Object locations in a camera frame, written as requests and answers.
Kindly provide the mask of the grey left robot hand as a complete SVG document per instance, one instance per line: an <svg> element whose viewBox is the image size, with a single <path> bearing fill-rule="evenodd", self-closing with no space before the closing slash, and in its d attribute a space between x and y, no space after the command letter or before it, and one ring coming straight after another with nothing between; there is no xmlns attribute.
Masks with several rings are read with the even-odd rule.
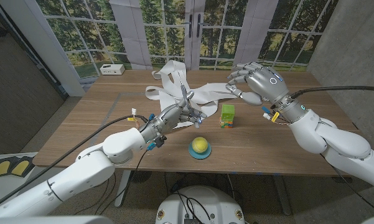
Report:
<svg viewBox="0 0 374 224"><path fill-rule="evenodd" d="M146 142L152 141L171 132L179 123L183 122L192 122L198 128L207 115L195 108L190 111L188 106L188 100L181 100L162 110L159 115L139 130L144 140Z"/></svg>

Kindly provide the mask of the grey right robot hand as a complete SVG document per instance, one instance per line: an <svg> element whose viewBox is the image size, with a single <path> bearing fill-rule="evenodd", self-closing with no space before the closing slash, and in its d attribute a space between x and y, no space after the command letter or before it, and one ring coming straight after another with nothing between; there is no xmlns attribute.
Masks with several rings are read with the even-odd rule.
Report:
<svg viewBox="0 0 374 224"><path fill-rule="evenodd" d="M275 70L255 62L239 63L236 68L225 85L233 95L249 105L259 106L268 101L290 123L306 115L305 107L290 97L284 78Z"/></svg>

